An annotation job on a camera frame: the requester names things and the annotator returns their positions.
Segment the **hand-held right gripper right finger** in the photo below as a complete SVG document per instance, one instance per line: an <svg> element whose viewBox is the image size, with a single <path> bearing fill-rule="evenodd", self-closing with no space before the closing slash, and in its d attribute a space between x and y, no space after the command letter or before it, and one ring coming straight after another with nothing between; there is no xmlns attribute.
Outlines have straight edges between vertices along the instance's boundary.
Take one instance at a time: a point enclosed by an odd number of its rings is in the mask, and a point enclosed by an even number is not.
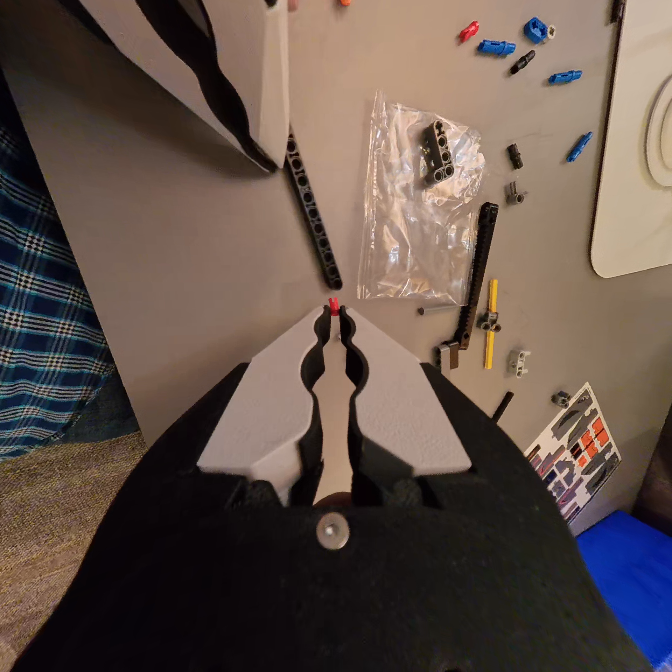
<svg viewBox="0 0 672 672"><path fill-rule="evenodd" d="M400 484L466 473L471 459L423 363L353 308L339 312L349 400L354 505L382 505Z"/></svg>

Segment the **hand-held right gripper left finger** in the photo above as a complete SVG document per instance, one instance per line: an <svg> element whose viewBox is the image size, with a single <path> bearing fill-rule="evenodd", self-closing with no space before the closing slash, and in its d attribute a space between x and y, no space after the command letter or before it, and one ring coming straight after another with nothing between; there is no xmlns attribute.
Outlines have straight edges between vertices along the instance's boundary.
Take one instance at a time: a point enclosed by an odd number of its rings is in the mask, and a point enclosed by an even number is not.
<svg viewBox="0 0 672 672"><path fill-rule="evenodd" d="M319 307L248 364L197 461L203 473L270 483L283 505L311 504L323 469L315 383L331 335Z"/></svg>

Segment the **blue plastic box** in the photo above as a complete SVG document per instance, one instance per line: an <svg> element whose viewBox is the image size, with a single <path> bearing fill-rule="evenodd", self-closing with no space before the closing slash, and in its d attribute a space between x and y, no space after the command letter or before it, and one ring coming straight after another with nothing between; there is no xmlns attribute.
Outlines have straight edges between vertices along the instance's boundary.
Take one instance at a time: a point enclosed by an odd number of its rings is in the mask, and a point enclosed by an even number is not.
<svg viewBox="0 0 672 672"><path fill-rule="evenodd" d="M625 632L655 671L670 671L671 537L616 511L576 541Z"/></svg>

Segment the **white flat board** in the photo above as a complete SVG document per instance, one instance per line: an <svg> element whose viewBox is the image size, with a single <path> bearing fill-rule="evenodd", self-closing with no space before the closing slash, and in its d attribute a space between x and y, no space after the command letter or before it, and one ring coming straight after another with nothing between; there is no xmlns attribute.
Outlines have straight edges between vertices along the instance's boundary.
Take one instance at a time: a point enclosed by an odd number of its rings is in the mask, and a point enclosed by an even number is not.
<svg viewBox="0 0 672 672"><path fill-rule="evenodd" d="M671 264L671 188L651 178L644 154L651 105L668 76L671 2L626 1L590 251L602 278Z"/></svg>

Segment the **blue plaid shirt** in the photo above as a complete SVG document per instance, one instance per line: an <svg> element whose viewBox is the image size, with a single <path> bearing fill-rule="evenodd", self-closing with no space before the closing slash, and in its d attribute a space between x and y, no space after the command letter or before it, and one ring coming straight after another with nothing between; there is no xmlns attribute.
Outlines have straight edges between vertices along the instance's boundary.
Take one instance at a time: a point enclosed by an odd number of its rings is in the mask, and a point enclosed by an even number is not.
<svg viewBox="0 0 672 672"><path fill-rule="evenodd" d="M115 364L1 76L1 461L60 440Z"/></svg>

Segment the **clear plastic bag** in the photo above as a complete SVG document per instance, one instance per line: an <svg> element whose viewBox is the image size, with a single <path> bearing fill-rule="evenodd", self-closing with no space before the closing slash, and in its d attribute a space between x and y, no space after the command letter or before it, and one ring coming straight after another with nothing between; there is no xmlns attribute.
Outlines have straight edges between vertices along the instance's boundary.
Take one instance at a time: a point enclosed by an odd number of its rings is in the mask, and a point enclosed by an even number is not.
<svg viewBox="0 0 672 672"><path fill-rule="evenodd" d="M421 133L445 127L455 166L426 189ZM376 91L370 118L357 297L466 303L476 244L477 199L486 172L481 134Z"/></svg>

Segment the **yellow lego axle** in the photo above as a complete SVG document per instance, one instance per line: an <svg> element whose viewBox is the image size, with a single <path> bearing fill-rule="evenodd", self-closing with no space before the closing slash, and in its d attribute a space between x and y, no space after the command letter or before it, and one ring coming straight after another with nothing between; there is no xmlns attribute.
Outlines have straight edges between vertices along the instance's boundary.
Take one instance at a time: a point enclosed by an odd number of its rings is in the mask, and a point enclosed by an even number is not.
<svg viewBox="0 0 672 672"><path fill-rule="evenodd" d="M489 284L489 304L488 311L497 311L498 303L498 280L492 279ZM486 341L484 349L484 369L492 369L496 333L486 332Z"/></svg>

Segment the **white oval dish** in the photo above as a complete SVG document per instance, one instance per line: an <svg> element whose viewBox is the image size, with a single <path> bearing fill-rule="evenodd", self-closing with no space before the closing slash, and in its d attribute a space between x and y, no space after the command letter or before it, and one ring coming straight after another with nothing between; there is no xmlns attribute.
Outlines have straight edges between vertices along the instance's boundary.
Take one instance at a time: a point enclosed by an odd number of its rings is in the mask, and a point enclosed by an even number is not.
<svg viewBox="0 0 672 672"><path fill-rule="evenodd" d="M651 178L671 188L671 76L660 85L646 124L644 154Z"/></svg>

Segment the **long black lego beam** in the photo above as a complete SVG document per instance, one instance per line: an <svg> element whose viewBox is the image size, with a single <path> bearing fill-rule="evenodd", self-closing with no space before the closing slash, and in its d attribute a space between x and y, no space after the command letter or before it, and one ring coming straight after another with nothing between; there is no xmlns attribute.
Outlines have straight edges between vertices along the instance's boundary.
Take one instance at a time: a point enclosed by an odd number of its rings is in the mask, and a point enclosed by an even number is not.
<svg viewBox="0 0 672 672"><path fill-rule="evenodd" d="M288 135L283 168L302 215L324 284L330 290L339 291L343 287L342 277L292 128Z"/></svg>

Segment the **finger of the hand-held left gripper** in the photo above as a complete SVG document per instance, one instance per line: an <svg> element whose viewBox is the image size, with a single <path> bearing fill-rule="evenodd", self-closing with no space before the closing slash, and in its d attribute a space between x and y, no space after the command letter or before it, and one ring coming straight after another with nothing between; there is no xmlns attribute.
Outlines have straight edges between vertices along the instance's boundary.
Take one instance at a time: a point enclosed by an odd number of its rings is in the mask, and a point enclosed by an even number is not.
<svg viewBox="0 0 672 672"><path fill-rule="evenodd" d="M284 162L290 126L289 1L178 1L214 70L206 102L264 171Z"/></svg>
<svg viewBox="0 0 672 672"><path fill-rule="evenodd" d="M122 55L241 152L208 106L206 85L214 68L204 38L197 38L195 25L178 1L80 1L80 5Z"/></svg>

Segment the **dark grey angled lego beam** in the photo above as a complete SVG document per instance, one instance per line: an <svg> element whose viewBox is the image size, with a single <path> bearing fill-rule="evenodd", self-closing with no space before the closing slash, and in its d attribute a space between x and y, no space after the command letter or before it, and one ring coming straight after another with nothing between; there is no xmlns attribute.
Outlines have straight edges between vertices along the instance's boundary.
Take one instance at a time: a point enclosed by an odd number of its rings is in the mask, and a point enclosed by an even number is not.
<svg viewBox="0 0 672 672"><path fill-rule="evenodd" d="M422 131L420 141L427 166L424 178L425 188L435 187L451 179L455 166L443 122L440 119L434 120Z"/></svg>

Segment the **black lego gear rack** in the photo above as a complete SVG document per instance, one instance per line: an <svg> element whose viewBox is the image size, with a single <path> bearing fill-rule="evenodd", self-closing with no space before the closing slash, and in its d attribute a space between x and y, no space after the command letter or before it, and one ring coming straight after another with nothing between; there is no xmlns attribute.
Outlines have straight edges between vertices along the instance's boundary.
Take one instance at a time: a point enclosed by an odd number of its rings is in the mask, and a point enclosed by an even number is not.
<svg viewBox="0 0 672 672"><path fill-rule="evenodd" d="M476 309L481 297L485 270L492 245L495 226L499 215L499 205L485 202L478 215L476 246L472 263L472 273L467 303L460 311L455 340L459 350L464 351L470 345L470 339L476 320Z"/></svg>

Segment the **sticker sheet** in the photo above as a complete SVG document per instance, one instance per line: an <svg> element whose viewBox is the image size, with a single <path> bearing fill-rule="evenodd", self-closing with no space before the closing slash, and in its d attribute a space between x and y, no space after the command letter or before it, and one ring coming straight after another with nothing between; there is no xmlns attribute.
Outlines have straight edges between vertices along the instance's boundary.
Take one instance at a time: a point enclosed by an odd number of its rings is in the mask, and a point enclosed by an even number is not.
<svg viewBox="0 0 672 672"><path fill-rule="evenodd" d="M524 451L567 524L572 524L622 463L589 382Z"/></svg>

